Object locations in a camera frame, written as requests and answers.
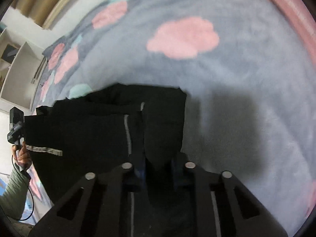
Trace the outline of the green-sleeved left forearm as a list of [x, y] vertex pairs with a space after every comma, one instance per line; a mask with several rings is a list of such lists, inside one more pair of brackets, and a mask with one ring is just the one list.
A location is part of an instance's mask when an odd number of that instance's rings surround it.
[[15, 169], [12, 170], [10, 180], [1, 195], [1, 208], [8, 217], [22, 217], [30, 180], [28, 173], [20, 174]]

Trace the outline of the person's left hand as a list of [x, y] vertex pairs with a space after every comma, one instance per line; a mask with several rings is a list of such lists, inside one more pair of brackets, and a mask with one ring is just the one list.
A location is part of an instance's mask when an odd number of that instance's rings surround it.
[[23, 169], [28, 170], [32, 165], [32, 159], [29, 151], [26, 148], [25, 141], [21, 144], [21, 149], [18, 150], [18, 147], [14, 144], [12, 146], [12, 156], [14, 161], [23, 167]]

